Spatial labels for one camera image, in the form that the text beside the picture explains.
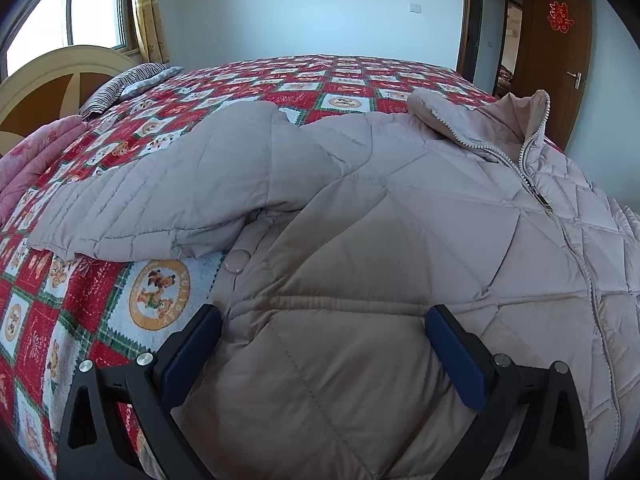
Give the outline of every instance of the zipper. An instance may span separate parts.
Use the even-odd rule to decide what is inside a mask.
[[[540,123],[540,127],[536,130],[536,133],[533,134],[531,137],[529,137],[529,139],[527,139],[526,142],[524,143],[522,149],[520,150],[520,158],[518,160],[518,164],[515,164],[507,156],[507,154],[503,152],[503,150],[500,150],[499,148],[496,148],[492,144],[472,144],[470,142],[467,142],[462,137],[460,137],[446,121],[444,121],[442,118],[438,117],[438,115],[437,115],[435,110],[430,110],[430,111],[438,121],[440,121],[442,124],[444,124],[447,127],[447,129],[451,132],[451,135],[456,139],[457,143],[459,143],[461,146],[464,146],[465,148],[470,149],[470,150],[483,150],[485,152],[488,152],[491,155],[493,155],[495,158],[500,160],[501,163],[505,164],[506,166],[509,166],[520,177],[520,180],[524,184],[525,188],[542,205],[542,207],[544,207],[545,210],[547,210],[549,212],[553,211],[551,206],[549,205],[549,203],[545,200],[545,198],[542,196],[542,194],[538,191],[538,188],[536,187],[536,184],[529,177],[529,175],[527,174],[527,172],[526,172],[526,170],[524,168],[524,154],[525,154],[525,151],[529,150],[529,147],[531,146],[533,141],[539,136],[540,132],[544,129],[544,126],[546,124],[546,120],[549,117],[549,100],[548,99],[546,100],[545,117],[544,117],[543,121]]]
[[[451,132],[453,137],[461,146],[464,146],[467,149],[471,149],[471,150],[483,150],[487,153],[490,153],[495,158],[500,160],[503,164],[509,166],[520,177],[525,188],[542,205],[542,207],[545,209],[547,216],[549,216],[549,218],[552,219],[552,221],[556,224],[556,227],[558,227],[558,229],[562,233],[562,238],[564,239],[564,243],[569,249],[569,252],[573,255],[574,260],[578,265],[578,268],[580,269],[580,272],[582,273],[582,276],[584,277],[585,282],[587,283],[587,290],[591,300],[591,312],[593,314],[593,320],[596,323],[596,327],[598,327],[598,331],[600,332],[600,339],[602,341],[602,352],[607,362],[607,367],[609,368],[609,384],[611,388],[611,399],[613,400],[613,405],[616,412],[616,434],[614,436],[613,448],[611,449],[611,454],[609,455],[609,460],[607,461],[607,471],[608,471],[611,466],[611,461],[613,460],[613,455],[616,452],[616,449],[618,448],[618,441],[620,439],[620,403],[618,402],[618,396],[616,395],[616,380],[613,375],[613,362],[611,360],[611,356],[609,354],[609,348],[607,347],[607,343],[605,340],[604,329],[600,321],[600,316],[598,315],[596,295],[593,289],[593,281],[591,279],[591,273],[589,272],[589,269],[587,268],[587,264],[582,258],[582,256],[580,255],[580,253],[574,248],[574,246],[569,241],[569,237],[564,229],[564,226],[562,225],[562,222],[560,221],[558,216],[554,213],[553,208],[551,207],[549,202],[547,202],[545,197],[542,195],[542,193],[539,192],[538,187],[536,186],[533,179],[527,173],[527,169],[525,167],[526,156],[527,156],[527,153],[529,153],[529,149],[531,145],[540,136],[540,133],[542,133],[546,127],[546,121],[549,118],[549,112],[550,112],[549,98],[547,97],[546,99],[545,115],[542,121],[540,122],[540,126],[538,127],[536,132],[524,142],[524,144],[522,145],[522,148],[520,149],[520,155],[518,157],[517,165],[507,156],[506,153],[503,152],[503,150],[500,150],[495,146],[492,146],[490,144],[472,144],[462,139],[446,121],[438,117],[437,113],[433,109],[430,109],[430,111],[438,121],[440,121],[442,124],[444,124],[447,127],[447,129]]]

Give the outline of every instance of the wooden door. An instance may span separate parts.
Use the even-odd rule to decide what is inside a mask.
[[[546,136],[564,149],[578,115],[591,54],[591,0],[523,0],[511,91],[551,97]]]

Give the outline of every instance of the door handle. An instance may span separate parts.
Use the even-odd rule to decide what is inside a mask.
[[[578,88],[580,88],[580,80],[582,79],[582,72],[576,72],[575,74],[572,74],[571,72],[567,72],[568,75],[570,75],[571,77],[573,77],[575,79],[575,89],[577,90]]]

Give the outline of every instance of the curtain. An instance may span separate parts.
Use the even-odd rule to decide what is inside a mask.
[[[158,0],[133,0],[132,3],[142,59],[146,62],[167,63],[169,52],[164,43]]]

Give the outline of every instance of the headboard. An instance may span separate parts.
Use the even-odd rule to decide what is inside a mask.
[[[96,89],[135,64],[91,45],[60,48],[27,63],[0,85],[0,154],[43,124],[77,114]]]

